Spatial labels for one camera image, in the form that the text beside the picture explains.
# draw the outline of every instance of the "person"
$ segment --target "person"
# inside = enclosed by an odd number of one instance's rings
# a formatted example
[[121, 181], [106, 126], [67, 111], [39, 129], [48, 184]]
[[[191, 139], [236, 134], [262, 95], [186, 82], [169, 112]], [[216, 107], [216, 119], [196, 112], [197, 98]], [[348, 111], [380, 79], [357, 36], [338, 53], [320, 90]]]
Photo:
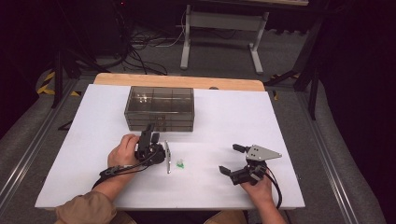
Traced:
[[[139, 136], [126, 134], [120, 144], [116, 146], [107, 157], [107, 166], [135, 165], [138, 160], [134, 156], [134, 150]], [[124, 187], [134, 178], [136, 173], [116, 175], [94, 187], [85, 195], [78, 195], [71, 201], [55, 208], [57, 221], [55, 224], [71, 223], [110, 223], [110, 224], [135, 224], [134, 218], [125, 212], [117, 212], [113, 204]], [[249, 183], [241, 184], [251, 201], [257, 207], [262, 223], [277, 224], [285, 223], [279, 214], [272, 198], [271, 181], [265, 177], [256, 185]], [[205, 223], [212, 224], [245, 224], [246, 218], [242, 211], [221, 211]]]

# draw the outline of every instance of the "person's right arm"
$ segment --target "person's right arm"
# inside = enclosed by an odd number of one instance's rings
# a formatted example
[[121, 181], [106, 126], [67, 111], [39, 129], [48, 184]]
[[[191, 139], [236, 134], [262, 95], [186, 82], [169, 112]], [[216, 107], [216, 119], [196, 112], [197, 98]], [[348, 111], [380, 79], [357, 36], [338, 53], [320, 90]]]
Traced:
[[268, 177], [265, 176], [263, 180], [254, 186], [250, 185], [250, 183], [243, 183], [241, 187], [247, 192], [254, 205], [256, 205], [262, 218], [262, 224], [286, 223], [274, 204], [272, 182]]

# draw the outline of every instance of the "white tabletop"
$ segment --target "white tabletop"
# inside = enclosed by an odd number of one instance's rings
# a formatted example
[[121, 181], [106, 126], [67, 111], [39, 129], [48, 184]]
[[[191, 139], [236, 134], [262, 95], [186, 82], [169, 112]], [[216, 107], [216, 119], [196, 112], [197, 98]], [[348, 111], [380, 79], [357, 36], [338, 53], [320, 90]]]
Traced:
[[[130, 133], [123, 115], [129, 91], [128, 86], [89, 86], [35, 207], [51, 209], [91, 190], [106, 169], [107, 154]], [[233, 144], [281, 153], [281, 158], [267, 161], [282, 191], [281, 208], [304, 207], [267, 92], [195, 89], [194, 101], [194, 131], [160, 136], [172, 152], [171, 174], [166, 173], [166, 162], [138, 173], [115, 201], [118, 208], [253, 208], [245, 191], [219, 172], [220, 165], [235, 171], [247, 164]], [[184, 169], [176, 166], [177, 160], [183, 160]], [[273, 194], [276, 202], [275, 188]]]

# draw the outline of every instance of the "white metal table frame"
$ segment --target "white metal table frame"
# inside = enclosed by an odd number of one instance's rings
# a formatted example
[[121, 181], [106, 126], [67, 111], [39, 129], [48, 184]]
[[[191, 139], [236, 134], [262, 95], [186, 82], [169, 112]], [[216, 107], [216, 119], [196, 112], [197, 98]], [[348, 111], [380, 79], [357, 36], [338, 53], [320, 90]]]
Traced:
[[262, 74], [262, 63], [260, 62], [257, 48], [259, 47], [262, 40], [262, 33], [264, 31], [265, 24], [268, 21], [268, 15], [268, 12], [264, 12], [262, 16], [242, 16], [232, 14], [197, 12], [191, 10], [191, 5], [187, 5], [184, 46], [181, 55], [180, 68], [185, 70], [188, 68], [189, 65], [191, 46], [190, 34], [191, 27], [193, 26], [217, 29], [256, 31], [256, 40], [254, 43], [249, 44], [249, 50], [254, 63], [254, 67], [256, 69], [256, 73]]

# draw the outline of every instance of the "sleeve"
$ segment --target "sleeve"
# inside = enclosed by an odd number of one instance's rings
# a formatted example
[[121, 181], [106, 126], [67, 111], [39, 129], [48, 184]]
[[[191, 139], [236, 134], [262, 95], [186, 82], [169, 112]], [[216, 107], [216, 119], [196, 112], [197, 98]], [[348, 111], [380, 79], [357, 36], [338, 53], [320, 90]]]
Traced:
[[102, 193], [79, 195], [55, 209], [57, 223], [110, 223], [117, 214], [114, 204]]

